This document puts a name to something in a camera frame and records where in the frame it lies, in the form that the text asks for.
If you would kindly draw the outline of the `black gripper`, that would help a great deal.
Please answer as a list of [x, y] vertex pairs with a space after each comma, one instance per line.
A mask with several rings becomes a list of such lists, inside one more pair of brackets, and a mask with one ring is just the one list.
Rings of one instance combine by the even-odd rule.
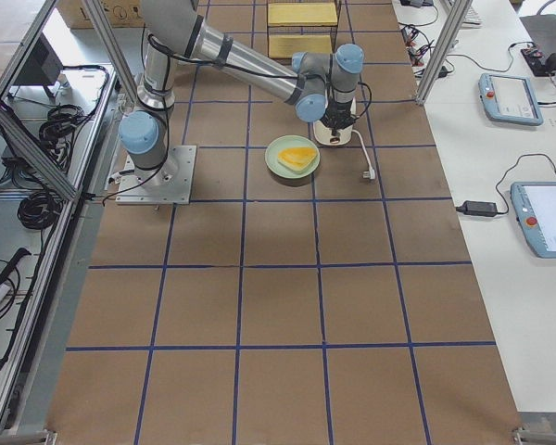
[[329, 102], [322, 117], [322, 124], [331, 132], [344, 130], [357, 120], [354, 108], [354, 102]]

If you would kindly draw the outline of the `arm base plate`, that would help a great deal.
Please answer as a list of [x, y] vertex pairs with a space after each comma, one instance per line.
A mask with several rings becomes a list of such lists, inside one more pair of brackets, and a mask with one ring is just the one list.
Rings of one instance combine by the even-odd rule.
[[166, 164], [147, 181], [152, 172], [135, 169], [127, 155], [124, 169], [133, 172], [120, 178], [120, 193], [114, 198], [119, 204], [128, 205], [188, 204], [195, 163], [196, 146], [173, 146]]

